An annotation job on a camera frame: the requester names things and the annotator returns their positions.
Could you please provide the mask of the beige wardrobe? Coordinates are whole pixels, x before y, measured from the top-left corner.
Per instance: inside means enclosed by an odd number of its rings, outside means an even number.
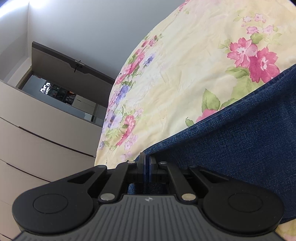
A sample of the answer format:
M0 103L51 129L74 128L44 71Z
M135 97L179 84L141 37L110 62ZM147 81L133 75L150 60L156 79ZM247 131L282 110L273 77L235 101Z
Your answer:
M11 207L23 192L94 165L101 127L1 83L1 240L20 230Z

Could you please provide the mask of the floral yellow bed cover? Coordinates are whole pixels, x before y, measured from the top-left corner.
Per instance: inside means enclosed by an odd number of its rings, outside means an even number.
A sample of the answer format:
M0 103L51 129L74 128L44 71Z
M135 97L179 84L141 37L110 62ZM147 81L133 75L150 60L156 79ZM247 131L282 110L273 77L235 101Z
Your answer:
M133 50L112 87L96 165L115 168L295 67L292 1L185 1ZM277 233L295 240L295 219Z

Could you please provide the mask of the blue denim jeans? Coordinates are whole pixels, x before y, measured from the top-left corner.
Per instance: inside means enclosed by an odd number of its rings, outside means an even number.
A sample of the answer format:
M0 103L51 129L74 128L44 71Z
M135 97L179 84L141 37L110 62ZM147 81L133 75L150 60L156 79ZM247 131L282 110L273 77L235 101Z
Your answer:
M295 67L243 99L144 151L275 193L282 222L295 219Z

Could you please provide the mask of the dark brown door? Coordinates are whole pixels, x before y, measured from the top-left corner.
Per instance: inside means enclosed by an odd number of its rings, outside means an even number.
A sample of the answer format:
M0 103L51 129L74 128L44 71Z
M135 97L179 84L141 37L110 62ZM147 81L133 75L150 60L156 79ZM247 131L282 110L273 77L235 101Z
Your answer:
M52 107L103 126L113 78L37 42L32 42L31 63L18 89Z

